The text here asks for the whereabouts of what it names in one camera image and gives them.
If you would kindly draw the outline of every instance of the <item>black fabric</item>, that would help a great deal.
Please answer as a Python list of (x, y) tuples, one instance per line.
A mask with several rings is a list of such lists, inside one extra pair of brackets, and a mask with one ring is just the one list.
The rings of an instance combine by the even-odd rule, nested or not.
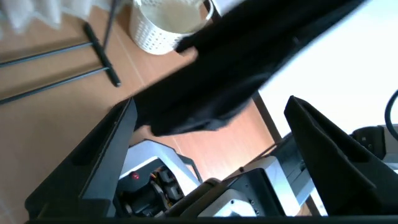
[(329, 215), (397, 215), (398, 175), (312, 105), (291, 96), (285, 117)]
[(198, 50), (193, 63), (134, 97), (142, 124), (156, 136), (227, 125), (289, 59), (362, 2), (244, 1), (181, 41), (177, 52)]

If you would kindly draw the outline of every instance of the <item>white basket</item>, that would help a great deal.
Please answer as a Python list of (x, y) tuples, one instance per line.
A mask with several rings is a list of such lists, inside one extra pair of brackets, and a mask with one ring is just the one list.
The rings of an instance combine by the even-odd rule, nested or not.
[(130, 35), (142, 50), (154, 55), (174, 50), (183, 37), (201, 29), (211, 18), (211, 0), (206, 19), (200, 17), (203, 0), (133, 0)]

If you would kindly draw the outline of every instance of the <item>black cable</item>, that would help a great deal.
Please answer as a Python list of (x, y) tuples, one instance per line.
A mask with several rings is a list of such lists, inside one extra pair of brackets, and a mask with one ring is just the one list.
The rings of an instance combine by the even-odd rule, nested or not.
[(392, 97), (388, 101), (388, 104), (386, 106), (386, 111), (384, 112), (384, 119), (386, 120), (387, 130), (390, 132), (392, 137), (394, 137), (398, 141), (398, 133), (395, 130), (394, 126), (392, 125), (391, 121), (392, 106), (394, 105), (394, 102), (397, 99), (397, 97), (398, 97), (398, 90), (392, 95)]

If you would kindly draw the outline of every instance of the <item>black rack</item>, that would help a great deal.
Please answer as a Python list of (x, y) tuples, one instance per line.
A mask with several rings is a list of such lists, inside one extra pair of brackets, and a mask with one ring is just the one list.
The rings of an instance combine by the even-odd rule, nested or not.
[(88, 77), (90, 75), (94, 75), (94, 74), (97, 74), (102, 71), (106, 71), (106, 74), (108, 75), (109, 79), (111, 80), (111, 83), (114, 86), (119, 87), (121, 85), (121, 81), (120, 81), (118, 75), (116, 74), (116, 72), (114, 71), (111, 62), (109, 61), (109, 59), (107, 58), (107, 56), (105, 54), (105, 49), (109, 42), (109, 35), (111, 33), (112, 24), (113, 24), (114, 18), (116, 16), (116, 6), (119, 4), (119, 1), (120, 0), (112, 0), (111, 11), (109, 13), (109, 19), (108, 19), (108, 23), (107, 23), (106, 30), (105, 30), (105, 38), (104, 38), (103, 46), (101, 46), (101, 44), (98, 42), (98, 38), (95, 36), (95, 33), (94, 33), (93, 29), (91, 28), (91, 26), (89, 25), (89, 23), (86, 22), (83, 26), (83, 30), (85, 31), (85, 34), (87, 35), (89, 42), (85, 42), (82, 44), (76, 44), (76, 45), (64, 47), (64, 48), (57, 49), (57, 50), (51, 50), (51, 51), (36, 54), (36, 55), (22, 57), (19, 59), (10, 60), (8, 62), (0, 62), (0, 68), (3, 68), (3, 67), (15, 65), (18, 63), (28, 62), (30, 60), (40, 59), (40, 58), (44, 58), (47, 56), (61, 54), (61, 53), (75, 50), (75, 49), (92, 46), (96, 55), (98, 56), (99, 60), (101, 61), (101, 64), (102, 64), (101, 68), (97, 68), (97, 69), (91, 70), (89, 72), (85, 72), (85, 73), (76, 75), (74, 77), (66, 78), (64, 80), (61, 80), (61, 81), (58, 81), (55, 83), (51, 83), (51, 84), (48, 84), (48, 85), (45, 85), (42, 87), (38, 87), (33, 90), (29, 90), (29, 91), (20, 93), (18, 95), (14, 95), (14, 96), (10, 96), (8, 98), (1, 99), (0, 105), (6, 104), (6, 103), (9, 103), (9, 102), (12, 102), (12, 101), (21, 99), (23, 97), (27, 97), (27, 96), (36, 94), (36, 93), (40, 93), (41, 91), (55, 88), (57, 86), (60, 86), (60, 85), (66, 84), (66, 83), (70, 83), (70, 82), (79, 80), (81, 78)]

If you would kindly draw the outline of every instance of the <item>wooden floor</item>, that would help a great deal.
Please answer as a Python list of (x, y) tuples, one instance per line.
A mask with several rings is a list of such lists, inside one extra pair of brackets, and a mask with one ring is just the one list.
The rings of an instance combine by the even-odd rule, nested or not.
[[(103, 40), (108, 14), (94, 8), (89, 22)], [(149, 55), (127, 34), (129, 9), (114, 26), (107, 54), (122, 86), (115, 88), (104, 72), (0, 106), (0, 223), (23, 223), (26, 197), (91, 131), (117, 102), (132, 96), (195, 58), (190, 52)], [(2, 24), (0, 61), (85, 40), (83, 21), (64, 16), (53, 30), (34, 21), (24, 35)], [(0, 98), (76, 75), (100, 63), (88, 47), (11, 67), (0, 68)], [(272, 138), (253, 103), (228, 127), (155, 138), (147, 128), (135, 132), (131, 144), (144, 138), (169, 145), (197, 163), (204, 179), (222, 179), (271, 145)]]

